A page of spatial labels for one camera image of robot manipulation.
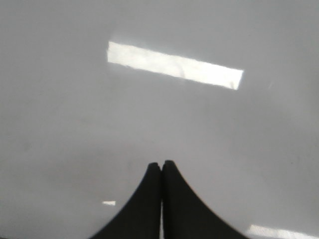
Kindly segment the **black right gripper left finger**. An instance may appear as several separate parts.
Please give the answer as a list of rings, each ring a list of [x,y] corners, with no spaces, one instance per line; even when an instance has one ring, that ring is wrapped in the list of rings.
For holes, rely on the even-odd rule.
[[[161,215],[161,170],[150,163],[134,194],[93,239],[158,239]]]

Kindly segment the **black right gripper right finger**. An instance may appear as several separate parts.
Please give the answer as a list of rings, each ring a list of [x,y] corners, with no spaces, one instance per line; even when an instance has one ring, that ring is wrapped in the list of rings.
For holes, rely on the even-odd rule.
[[[245,238],[201,201],[173,161],[165,161],[161,178],[165,239]]]

